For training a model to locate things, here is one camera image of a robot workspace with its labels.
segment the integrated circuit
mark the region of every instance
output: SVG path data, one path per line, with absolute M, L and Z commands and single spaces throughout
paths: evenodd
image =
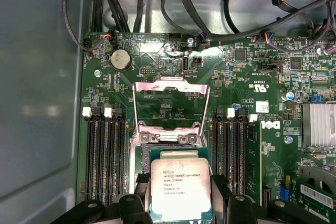
M 235 50 L 235 61 L 246 61 L 246 52 L 245 50 Z
M 302 59 L 298 57 L 290 58 L 290 69 L 291 70 L 301 70 L 302 69 Z

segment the heatsink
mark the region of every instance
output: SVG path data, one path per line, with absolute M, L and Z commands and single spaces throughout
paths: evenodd
M 336 147 L 336 103 L 302 105 L 303 142 L 309 146 Z

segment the microchip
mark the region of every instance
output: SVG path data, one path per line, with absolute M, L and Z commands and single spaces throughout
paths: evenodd
M 235 50 L 235 61 L 246 61 L 245 50 Z
M 222 95 L 222 91 L 221 90 L 215 90 L 215 95 Z
M 294 110 L 296 108 L 296 102 L 295 101 L 287 101 L 285 102 L 285 107 L 287 110 Z
M 293 57 L 290 58 L 290 69 L 291 70 L 301 70 L 302 69 L 302 59 Z
M 194 57 L 194 64 L 201 64 L 202 63 L 202 58 L 201 57 Z
M 222 86 L 223 82 L 219 80 L 215 80 L 215 87 L 220 88 Z

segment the black cable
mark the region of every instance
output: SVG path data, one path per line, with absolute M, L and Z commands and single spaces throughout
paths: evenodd
M 327 25 L 326 27 L 324 28 L 324 30 L 322 31 L 322 33 L 320 34 L 320 36 L 315 39 L 311 44 L 309 44 L 308 46 L 306 47 L 303 47 L 301 49 L 297 49 L 297 50 L 288 50 L 288 49 L 285 49 L 285 48 L 281 48 L 281 47 L 278 47 L 278 46 L 275 46 L 274 44 L 270 43 L 268 44 L 270 47 L 280 51 L 280 52 L 286 52 L 288 54 L 290 53 L 296 53 L 296 52 L 303 52 L 303 51 L 306 51 L 310 48 L 312 48 L 313 46 L 316 45 L 317 42 L 319 42 L 327 33 L 328 29 L 329 29 L 329 25 L 330 25 L 330 13 L 331 13 L 331 8 L 330 8 L 330 3 L 327 2 L 327 8 L 328 8 L 328 21 L 327 21 Z
M 206 36 L 212 40 L 217 40 L 217 41 L 225 41 L 225 40 L 236 40 L 236 39 L 241 39 L 247 36 L 252 36 L 259 34 L 261 31 L 268 31 L 271 30 L 291 19 L 294 17 L 307 12 L 308 10 L 314 9 L 316 7 L 319 7 L 323 4 L 326 3 L 326 1 L 329 0 L 317 0 L 303 8 L 298 9 L 296 12 L 288 14 L 287 16 L 278 19 L 277 21 L 274 21 L 268 25 L 250 30 L 250 31 L 245 31 L 243 33 L 239 34 L 229 34 L 229 35 L 220 35 L 220 34 L 212 34 L 209 29 L 206 27 L 200 16 L 198 15 L 193 3 L 191 0 L 182 0 L 182 3 L 187 10 L 189 16 L 192 18 L 192 20 L 196 23 L 196 25 L 206 34 Z
M 170 19 L 170 17 L 168 16 L 165 8 L 164 8 L 164 5 L 165 5 L 165 2 L 166 0 L 161 0 L 161 12 L 162 12 L 162 15 L 164 17 L 164 19 L 173 27 L 175 27 L 180 33 L 182 34 L 190 34 L 190 35 L 195 35 L 195 36 L 198 36 L 198 33 L 191 33 L 190 31 L 182 28 L 181 26 L 179 26 L 178 24 L 176 24 L 174 21 L 172 21 Z
M 119 1 L 118 0 L 112 0 L 112 2 L 114 4 L 115 9 L 117 10 L 118 15 L 119 15 L 120 22 L 121 22 L 121 27 L 123 28 L 123 31 L 129 33 L 130 32 L 130 28 L 129 28 L 128 24 L 127 24 L 127 19 L 125 17 L 125 13 L 122 10 Z
M 113 16 L 113 19 L 115 21 L 115 24 L 117 26 L 118 31 L 121 32 L 121 33 L 125 32 L 125 28 L 121 24 L 120 16 L 119 16 L 119 13 L 116 9 L 116 6 L 114 5 L 113 0 L 107 0 L 107 3 L 110 6 L 111 13 L 112 13 L 112 16 Z
M 140 32 L 142 15 L 143 15 L 143 1 L 142 0 L 138 0 L 137 6 L 136 6 L 136 11 L 137 11 L 137 16 L 135 18 L 134 27 L 133 27 L 133 32 L 134 33 Z
M 331 29 L 336 36 L 335 3 L 330 4 Z
M 239 34 L 240 31 L 238 30 L 238 28 L 235 26 L 235 24 L 233 23 L 231 19 L 231 15 L 229 12 L 229 0 L 223 1 L 223 10 L 224 10 L 224 17 L 225 17 L 225 20 L 228 26 L 235 34 Z
M 238 28 L 235 26 L 235 24 L 233 23 L 233 21 L 231 19 L 231 15 L 230 15 L 230 11 L 229 11 L 229 0 L 222 0 L 222 1 L 223 1 L 224 17 L 225 17 L 225 20 L 226 20 L 228 26 L 230 27 L 230 29 L 235 34 L 239 34 L 240 31 L 238 30 Z
M 287 4 L 285 1 L 281 2 L 278 7 L 286 13 L 294 13 L 298 10 L 297 8 Z M 300 16 L 307 22 L 309 28 L 314 30 L 314 22 L 311 20 L 309 15 L 307 13 L 302 13 Z
M 72 30 L 72 27 L 70 25 L 70 21 L 69 21 L 69 16 L 68 16 L 68 0 L 63 0 L 63 3 L 62 3 L 62 11 L 63 11 L 63 18 L 64 18 L 64 21 L 65 21 L 65 25 L 67 27 L 67 30 L 68 30 L 68 33 L 71 37 L 71 39 L 76 43 L 76 45 L 78 47 L 80 47 L 81 49 L 83 49 L 84 51 L 93 51 L 95 49 L 97 49 L 103 42 L 104 42 L 104 39 L 101 39 L 100 41 L 98 41 L 97 44 L 95 44 L 93 47 L 85 47 L 83 46 L 78 40 L 77 38 L 75 37 L 75 34 L 74 34 L 74 31 Z
M 91 19 L 91 31 L 94 33 L 102 32 L 102 0 L 93 0 L 92 6 L 92 19 Z

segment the label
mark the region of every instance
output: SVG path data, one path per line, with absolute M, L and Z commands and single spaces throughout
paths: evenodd
M 321 218 L 322 220 L 326 221 L 327 223 L 330 223 L 328 218 L 319 214 L 318 212 L 314 211 L 313 209 L 309 208 L 309 212 L 312 213 L 313 215 L 316 215 L 317 217 Z
M 307 186 L 301 185 L 301 193 L 318 201 L 319 203 L 334 209 L 334 201 L 332 198 L 325 196 L 321 193 L 319 193 L 318 191 L 315 191 L 313 189 L 310 189 Z
M 268 102 L 256 101 L 256 113 L 268 113 Z

